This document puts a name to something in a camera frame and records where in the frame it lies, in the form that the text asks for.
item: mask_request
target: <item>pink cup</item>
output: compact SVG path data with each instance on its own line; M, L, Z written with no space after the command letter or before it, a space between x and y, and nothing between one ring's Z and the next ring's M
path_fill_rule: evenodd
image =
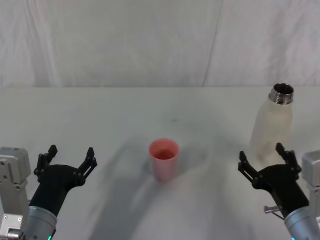
M154 177L168 182L177 174L179 145L169 138L158 138L149 146Z

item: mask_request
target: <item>bottle opening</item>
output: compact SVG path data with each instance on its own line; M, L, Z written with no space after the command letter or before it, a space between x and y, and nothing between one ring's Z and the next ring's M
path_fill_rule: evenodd
M294 92L294 88L286 83L277 83L273 86L273 89L280 94L292 94Z

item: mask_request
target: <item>white curtain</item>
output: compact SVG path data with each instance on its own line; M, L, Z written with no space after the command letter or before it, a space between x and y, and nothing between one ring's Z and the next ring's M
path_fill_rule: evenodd
M0 0L0 86L320 82L319 0Z

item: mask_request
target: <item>white bottle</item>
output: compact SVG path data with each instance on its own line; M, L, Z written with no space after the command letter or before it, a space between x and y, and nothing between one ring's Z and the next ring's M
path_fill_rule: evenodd
M250 160L263 167L283 164L276 152L276 144L286 147L292 122L294 89L286 83L277 83L266 102L260 107L250 139Z

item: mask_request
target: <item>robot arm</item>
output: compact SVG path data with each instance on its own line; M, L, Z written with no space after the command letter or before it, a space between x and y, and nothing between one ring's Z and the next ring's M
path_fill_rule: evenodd
M39 155L34 174L40 184L28 204L25 189L30 175L28 153L22 148L0 148L0 196L4 210L0 240L52 239L68 192L84 185L97 166L92 147L79 168L50 165L57 152L52 145L48 153Z
M0 239L18 239L28 222L29 204L26 193L30 175L28 153L22 148L0 148L0 196L3 216Z
M276 145L276 151L283 158L285 164L272 165L256 171L249 164L245 153L241 151L238 170L252 183L255 189L262 189L271 194L277 206L265 208L265 212L280 211L285 226L295 240L319 240L320 228L316 219L319 210L318 195L313 196L309 205L307 197L296 182L301 168L297 163L294 151L285 151L281 143ZM309 185L317 181L319 185L319 175L317 175L319 170L316 169L319 169L320 161L319 163L314 161L314 154L311 153L311 156L310 153L307 153L302 159L302 176Z

